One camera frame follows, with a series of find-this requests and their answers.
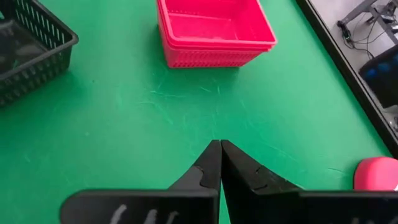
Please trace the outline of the black plastic mesh basket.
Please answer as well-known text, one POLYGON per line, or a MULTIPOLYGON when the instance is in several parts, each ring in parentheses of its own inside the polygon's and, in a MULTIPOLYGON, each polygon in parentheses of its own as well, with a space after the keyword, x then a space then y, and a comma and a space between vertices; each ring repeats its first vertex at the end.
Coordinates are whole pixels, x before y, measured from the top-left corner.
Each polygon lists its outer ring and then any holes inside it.
POLYGON ((77 43, 38 0, 0 0, 0 108, 67 71, 77 43))

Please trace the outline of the green table mat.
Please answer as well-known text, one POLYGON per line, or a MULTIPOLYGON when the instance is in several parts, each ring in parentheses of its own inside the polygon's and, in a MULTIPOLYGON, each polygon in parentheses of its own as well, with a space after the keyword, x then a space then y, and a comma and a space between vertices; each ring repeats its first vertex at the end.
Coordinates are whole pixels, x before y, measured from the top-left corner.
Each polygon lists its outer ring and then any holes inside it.
POLYGON ((68 72, 0 109, 0 224, 59 224, 82 189, 165 189, 227 139, 305 189, 388 156, 295 0, 260 0, 277 45, 240 68, 171 69, 154 0, 42 0, 77 33, 68 72))

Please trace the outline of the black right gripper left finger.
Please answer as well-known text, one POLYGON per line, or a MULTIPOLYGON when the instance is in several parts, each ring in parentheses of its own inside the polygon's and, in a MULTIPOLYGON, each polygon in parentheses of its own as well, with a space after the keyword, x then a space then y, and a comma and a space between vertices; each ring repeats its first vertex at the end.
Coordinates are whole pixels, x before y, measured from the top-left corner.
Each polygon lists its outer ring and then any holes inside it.
POLYGON ((222 147, 212 140, 167 189, 85 189, 61 205, 61 224, 218 224, 222 147))

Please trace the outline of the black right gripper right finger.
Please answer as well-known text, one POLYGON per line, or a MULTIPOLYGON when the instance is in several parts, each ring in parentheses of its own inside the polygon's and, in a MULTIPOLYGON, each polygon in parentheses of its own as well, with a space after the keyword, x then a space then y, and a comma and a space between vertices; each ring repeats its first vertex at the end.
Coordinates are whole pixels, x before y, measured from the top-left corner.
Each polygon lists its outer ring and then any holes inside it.
POLYGON ((231 224, 398 224, 398 193, 304 190, 222 140, 231 224))

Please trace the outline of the red desk lamp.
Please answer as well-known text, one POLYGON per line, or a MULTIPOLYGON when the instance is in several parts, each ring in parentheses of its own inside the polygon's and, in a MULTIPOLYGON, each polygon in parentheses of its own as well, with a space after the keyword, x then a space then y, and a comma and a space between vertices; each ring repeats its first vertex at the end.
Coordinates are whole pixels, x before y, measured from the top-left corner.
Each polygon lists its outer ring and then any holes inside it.
POLYGON ((363 159, 355 169, 353 188, 398 191, 398 160, 391 157, 363 159))

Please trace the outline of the black aluminium table frame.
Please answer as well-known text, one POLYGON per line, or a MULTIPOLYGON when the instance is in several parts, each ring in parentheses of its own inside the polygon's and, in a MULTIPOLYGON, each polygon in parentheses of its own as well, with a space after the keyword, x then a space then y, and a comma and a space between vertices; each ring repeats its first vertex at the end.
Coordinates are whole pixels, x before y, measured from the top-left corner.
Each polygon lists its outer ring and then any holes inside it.
POLYGON ((295 0, 295 2, 310 23, 337 69, 340 71, 345 82, 353 92, 353 95, 388 148, 391 156, 398 159, 398 137, 394 134, 392 127, 387 123, 380 107, 371 98, 359 74, 343 55, 343 51, 338 46, 330 30, 327 28, 310 0, 295 0))

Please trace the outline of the black perforated computer case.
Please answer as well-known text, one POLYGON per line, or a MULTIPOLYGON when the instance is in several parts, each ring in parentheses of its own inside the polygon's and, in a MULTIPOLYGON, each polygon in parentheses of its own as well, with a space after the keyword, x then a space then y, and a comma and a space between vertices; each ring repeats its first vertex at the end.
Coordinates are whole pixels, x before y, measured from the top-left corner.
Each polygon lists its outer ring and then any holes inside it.
POLYGON ((398 45, 366 62, 359 74, 383 108, 398 105, 398 45))

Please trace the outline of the grey metal stand legs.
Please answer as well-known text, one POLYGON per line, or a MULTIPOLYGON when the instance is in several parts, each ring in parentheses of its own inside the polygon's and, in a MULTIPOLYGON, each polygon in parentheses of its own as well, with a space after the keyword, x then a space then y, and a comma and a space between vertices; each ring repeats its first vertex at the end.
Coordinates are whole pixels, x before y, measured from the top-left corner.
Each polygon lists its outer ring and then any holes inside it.
POLYGON ((368 12, 372 15, 371 22, 377 22, 383 29, 384 32, 388 35, 388 37, 393 41, 395 45, 398 45, 398 38, 395 36, 395 32, 393 32, 392 23, 398 23, 394 16, 388 16, 388 18, 392 19, 392 22, 386 22, 387 19, 384 18, 385 11, 387 9, 387 4, 383 6, 381 11, 377 10, 373 4, 377 0, 363 0, 360 4, 358 4, 352 11, 350 11, 344 18, 338 20, 336 25, 341 29, 341 31, 345 34, 349 34, 349 30, 347 28, 347 24, 351 22, 353 19, 358 17, 360 14, 368 12))

